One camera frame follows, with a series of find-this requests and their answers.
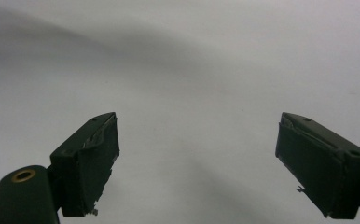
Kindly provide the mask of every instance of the white backdrop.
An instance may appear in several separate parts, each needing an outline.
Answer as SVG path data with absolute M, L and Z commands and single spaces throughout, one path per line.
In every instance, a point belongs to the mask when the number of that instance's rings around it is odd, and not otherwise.
M 0 0 L 0 179 L 110 111 L 99 216 L 64 224 L 360 223 L 274 156 L 284 111 L 360 146 L 360 1 Z

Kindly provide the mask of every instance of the screw hole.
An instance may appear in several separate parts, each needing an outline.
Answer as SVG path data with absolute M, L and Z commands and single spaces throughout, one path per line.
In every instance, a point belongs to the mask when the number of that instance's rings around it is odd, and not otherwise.
M 351 154 L 354 156 L 360 156 L 360 152 L 351 150 Z
M 11 180 L 14 183 L 20 183 L 29 180 L 34 176 L 35 176 L 35 170 L 22 170 L 14 174 Z

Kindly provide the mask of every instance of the white tabletop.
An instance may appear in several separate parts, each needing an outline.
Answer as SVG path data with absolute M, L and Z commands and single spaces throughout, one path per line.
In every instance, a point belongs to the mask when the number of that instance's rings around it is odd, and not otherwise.
M 360 1 L 0 0 L 0 179 L 110 111 L 99 216 L 64 224 L 360 223 L 274 155 L 284 111 L 360 146 Z

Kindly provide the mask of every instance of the white surface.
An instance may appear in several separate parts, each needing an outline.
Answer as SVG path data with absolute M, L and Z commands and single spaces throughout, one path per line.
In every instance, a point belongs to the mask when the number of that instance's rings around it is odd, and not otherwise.
M 360 146 L 360 1 L 0 0 L 0 178 L 118 113 L 97 217 L 324 219 L 274 156 L 283 111 Z

